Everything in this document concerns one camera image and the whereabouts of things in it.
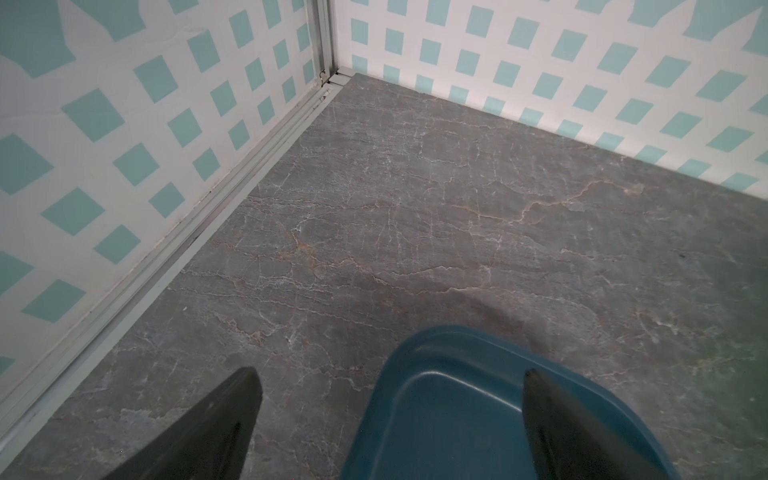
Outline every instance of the teal plastic bin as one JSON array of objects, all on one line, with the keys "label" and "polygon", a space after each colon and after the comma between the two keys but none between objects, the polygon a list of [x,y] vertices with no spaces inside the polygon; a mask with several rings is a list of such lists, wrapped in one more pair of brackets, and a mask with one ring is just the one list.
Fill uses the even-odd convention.
[{"label": "teal plastic bin", "polygon": [[536,369],[636,453],[679,475],[643,422],[606,389],[493,336],[460,326],[417,333],[387,360],[341,480],[536,480],[521,414]]}]

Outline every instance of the metal corner post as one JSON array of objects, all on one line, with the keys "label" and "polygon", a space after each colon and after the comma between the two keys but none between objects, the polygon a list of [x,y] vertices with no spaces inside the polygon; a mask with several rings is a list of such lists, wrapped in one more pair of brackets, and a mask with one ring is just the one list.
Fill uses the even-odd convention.
[{"label": "metal corner post", "polygon": [[311,0],[319,37],[320,70],[323,83],[336,73],[335,50],[333,45],[333,0]]}]

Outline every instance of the teal diamond pattern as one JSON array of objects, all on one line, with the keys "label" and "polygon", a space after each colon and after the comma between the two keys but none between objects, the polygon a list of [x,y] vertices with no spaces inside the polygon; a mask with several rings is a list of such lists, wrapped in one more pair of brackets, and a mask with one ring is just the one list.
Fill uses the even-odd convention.
[{"label": "teal diamond pattern", "polygon": [[304,64],[302,73],[304,73],[304,84],[310,83],[315,78],[315,66],[311,60]]},{"label": "teal diamond pattern", "polygon": [[177,117],[168,122],[168,127],[174,132],[179,145],[186,147],[192,140],[199,137],[203,131],[194,117],[191,109],[181,112]]},{"label": "teal diamond pattern", "polygon": [[114,161],[114,166],[134,187],[160,167],[144,144],[138,144],[122,154]]},{"label": "teal diamond pattern", "polygon": [[689,66],[690,62],[688,60],[664,57],[645,81],[659,87],[669,88]]},{"label": "teal diamond pattern", "polygon": [[350,24],[352,28],[352,41],[368,45],[368,22],[353,18],[350,20]]},{"label": "teal diamond pattern", "polygon": [[225,81],[219,85],[210,93],[210,97],[213,98],[216,110],[219,112],[219,116],[223,117],[228,111],[235,108],[237,101],[235,101],[235,94],[232,92],[232,87],[229,81]]},{"label": "teal diamond pattern", "polygon": [[277,4],[277,0],[261,0],[261,4],[264,7],[267,28],[272,28],[282,21],[280,5]]},{"label": "teal diamond pattern", "polygon": [[578,0],[576,4],[577,10],[583,10],[585,12],[600,14],[603,12],[603,8],[610,0]]},{"label": "teal diamond pattern", "polygon": [[624,108],[621,109],[616,120],[625,121],[628,124],[637,125],[643,120],[645,114],[647,114],[654,104],[648,101],[637,100],[636,98],[630,99]]},{"label": "teal diamond pattern", "polygon": [[416,91],[420,91],[423,94],[431,94],[434,83],[435,80],[432,78],[416,75]]},{"label": "teal diamond pattern", "polygon": [[451,85],[451,92],[448,95],[448,99],[450,101],[454,101],[457,104],[465,104],[467,102],[467,97],[469,96],[469,90],[466,88],[457,87],[456,85]]},{"label": "teal diamond pattern", "polygon": [[288,44],[285,40],[278,42],[277,45],[272,47],[272,51],[275,54],[275,63],[277,63],[278,70],[288,65]]},{"label": "teal diamond pattern", "polygon": [[288,103],[293,97],[296,97],[296,85],[293,83],[293,77],[290,77],[283,82],[283,100]]},{"label": "teal diamond pattern", "polygon": [[520,123],[535,127],[542,117],[544,117],[544,112],[523,108],[523,113],[520,115]]},{"label": "teal diamond pattern", "polygon": [[482,109],[489,114],[501,116],[502,110],[504,109],[504,103],[506,102],[499,100],[498,98],[488,97],[485,99],[485,105]]},{"label": "teal diamond pattern", "polygon": [[259,104],[259,106],[257,107],[257,110],[259,111],[259,118],[261,118],[261,124],[266,125],[266,123],[272,120],[275,116],[275,109],[272,106],[272,98],[267,97],[266,100],[262,101]]},{"label": "teal diamond pattern", "polygon": [[266,81],[264,70],[261,68],[261,60],[259,58],[246,65],[245,74],[248,77],[248,84],[250,84],[251,90],[256,90]]},{"label": "teal diamond pattern", "polygon": [[13,362],[15,362],[15,360],[12,358],[7,356],[0,356],[0,375],[2,375],[5,370],[10,368],[10,366],[13,365]]},{"label": "teal diamond pattern", "polygon": [[478,62],[480,62],[480,54],[473,51],[467,51],[462,49],[458,53],[458,62],[456,63],[456,71],[465,75],[474,76],[477,71]]},{"label": "teal diamond pattern", "polygon": [[608,92],[602,88],[585,85],[584,89],[581,90],[581,93],[576,99],[576,102],[574,102],[574,107],[580,108],[581,110],[594,111],[600,102],[603,101],[603,98],[605,98],[605,94],[607,93]]},{"label": "teal diamond pattern", "polygon": [[391,65],[384,65],[384,80],[394,84],[400,82],[400,69]]},{"label": "teal diamond pattern", "polygon": [[160,191],[149,200],[150,205],[152,205],[163,218],[168,218],[168,216],[171,215],[183,202],[184,196],[181,195],[181,192],[172,183],[161,188]]},{"label": "teal diamond pattern", "polygon": [[0,295],[32,271],[32,265],[0,251]]},{"label": "teal diamond pattern", "polygon": [[707,146],[730,153],[751,137],[753,133],[742,128],[728,127],[713,138]]},{"label": "teal diamond pattern", "polygon": [[467,33],[485,38],[488,35],[488,28],[491,26],[492,19],[493,10],[473,5],[472,10],[469,11]]},{"label": "teal diamond pattern", "polygon": [[210,36],[210,31],[206,30],[190,38],[187,43],[190,46],[197,67],[200,69],[200,73],[213,67],[221,60],[219,52],[216,50],[214,39]]},{"label": "teal diamond pattern", "polygon": [[405,17],[408,14],[408,0],[387,0],[386,11]]},{"label": "teal diamond pattern", "polygon": [[77,235],[96,217],[104,213],[83,190],[75,188],[41,214],[46,220],[70,235]]},{"label": "teal diamond pattern", "polygon": [[422,40],[422,50],[419,54],[419,60],[432,65],[437,65],[440,57],[440,43],[424,38]]},{"label": "teal diamond pattern", "polygon": [[757,178],[753,177],[752,175],[745,175],[740,173],[735,173],[728,177],[722,184],[726,188],[730,188],[731,190],[735,190],[737,192],[743,192],[747,188],[752,187],[757,182]]},{"label": "teal diamond pattern", "polygon": [[239,150],[243,145],[248,143],[250,135],[245,126],[245,121],[241,120],[237,122],[237,125],[230,129],[230,140],[232,140],[232,145],[235,147],[235,150]]},{"label": "teal diamond pattern", "polygon": [[117,265],[123,260],[141,241],[126,228],[120,225],[112,233],[106,236],[94,247],[102,257]]},{"label": "teal diamond pattern", "polygon": [[562,123],[560,123],[560,127],[558,127],[557,134],[562,135],[563,137],[576,138],[581,127],[583,127],[583,125],[577,124],[576,122],[563,120]]},{"label": "teal diamond pattern", "polygon": [[515,26],[512,27],[507,43],[528,50],[533,42],[533,37],[536,36],[538,25],[538,22],[533,20],[518,18],[515,20]]},{"label": "teal diamond pattern", "polygon": [[538,78],[538,82],[536,82],[536,86],[533,89],[533,94],[551,100],[554,97],[554,94],[558,92],[562,81],[563,77],[558,77],[557,75],[545,72]]},{"label": "teal diamond pattern", "polygon": [[168,0],[175,15],[197,6],[197,0]]},{"label": "teal diamond pattern", "polygon": [[744,75],[720,70],[696,93],[696,96],[711,101],[723,101],[745,80]]},{"label": "teal diamond pattern", "polygon": [[125,123],[99,88],[61,109],[91,141],[102,139]]},{"label": "teal diamond pattern", "polygon": [[608,132],[603,132],[600,138],[598,138],[598,141],[595,142],[595,146],[604,148],[605,150],[615,151],[623,141],[624,137],[620,137],[619,135]]},{"label": "teal diamond pattern", "polygon": [[405,37],[406,34],[403,32],[387,28],[384,35],[384,50],[402,55],[402,43],[405,41]]},{"label": "teal diamond pattern", "polygon": [[[363,3],[368,5],[368,0],[353,0],[357,3]],[[427,16],[426,21],[435,25],[445,27],[445,22],[448,20],[448,10],[451,6],[451,0],[429,0],[427,4]]]},{"label": "teal diamond pattern", "polygon": [[512,87],[515,84],[515,79],[520,73],[520,65],[509,63],[508,61],[501,61],[496,69],[496,76],[493,77],[493,83],[504,85],[505,87]]},{"label": "teal diamond pattern", "polygon": [[22,312],[46,322],[56,323],[83,295],[85,292],[76,286],[56,280],[24,307]]},{"label": "teal diamond pattern", "polygon": [[352,56],[352,69],[360,73],[368,73],[368,58]]},{"label": "teal diamond pattern", "polygon": [[652,145],[646,145],[637,153],[637,159],[642,160],[649,164],[655,164],[667,153],[666,150],[662,150],[659,147]]},{"label": "teal diamond pattern", "polygon": [[299,40],[299,51],[304,51],[310,46],[310,28],[306,23],[296,30],[296,37]]},{"label": "teal diamond pattern", "polygon": [[179,88],[162,56],[157,56],[134,68],[134,73],[153,103],[166,98]]},{"label": "teal diamond pattern", "polygon": [[693,130],[699,122],[701,122],[701,117],[687,114],[682,111],[677,112],[677,114],[664,125],[664,128],[661,129],[661,133],[682,138],[688,135],[688,132]]},{"label": "teal diamond pattern", "polygon": [[53,166],[17,134],[0,140],[0,189],[13,195]]},{"label": "teal diamond pattern", "polygon": [[245,10],[230,17],[230,26],[238,48],[248,45],[253,40],[253,30],[248,20],[248,12]]},{"label": "teal diamond pattern", "polygon": [[753,111],[756,114],[766,115],[768,117],[768,95],[759,99],[755,105],[752,105],[750,107],[750,111]]},{"label": "teal diamond pattern", "polygon": [[108,32],[112,40],[118,41],[129,37],[145,28],[139,14],[139,2],[133,0],[72,0]]},{"label": "teal diamond pattern", "polygon": [[695,158],[689,159],[677,169],[678,173],[687,175],[688,177],[698,178],[702,173],[707,171],[712,165],[707,162],[696,160]]},{"label": "teal diamond pattern", "polygon": [[581,50],[587,35],[577,31],[563,30],[558,44],[554,46],[552,56],[563,60],[573,61]]},{"label": "teal diamond pattern", "polygon": [[622,71],[629,65],[629,62],[637,52],[637,47],[631,45],[625,45],[623,43],[614,42],[605,52],[605,56],[600,60],[598,69],[602,71],[608,71],[620,75]]},{"label": "teal diamond pattern", "polygon": [[210,148],[192,162],[192,165],[203,180],[208,180],[219,169],[219,161]]}]

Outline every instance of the marble floor tile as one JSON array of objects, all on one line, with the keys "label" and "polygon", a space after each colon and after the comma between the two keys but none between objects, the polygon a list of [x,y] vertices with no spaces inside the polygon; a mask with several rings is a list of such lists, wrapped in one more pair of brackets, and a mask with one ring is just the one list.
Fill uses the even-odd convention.
[{"label": "marble floor tile", "polygon": [[243,478],[336,478],[387,356],[458,323],[768,478],[768,203],[355,76],[3,479],[100,478],[239,366]]}]

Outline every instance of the wall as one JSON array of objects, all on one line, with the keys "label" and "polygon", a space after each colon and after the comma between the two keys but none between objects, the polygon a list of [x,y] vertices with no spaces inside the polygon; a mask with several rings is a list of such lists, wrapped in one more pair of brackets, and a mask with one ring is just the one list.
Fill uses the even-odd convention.
[{"label": "wall", "polygon": [[0,2],[0,399],[316,85],[306,10]]},{"label": "wall", "polygon": [[768,0],[335,0],[339,63],[768,198]]}]

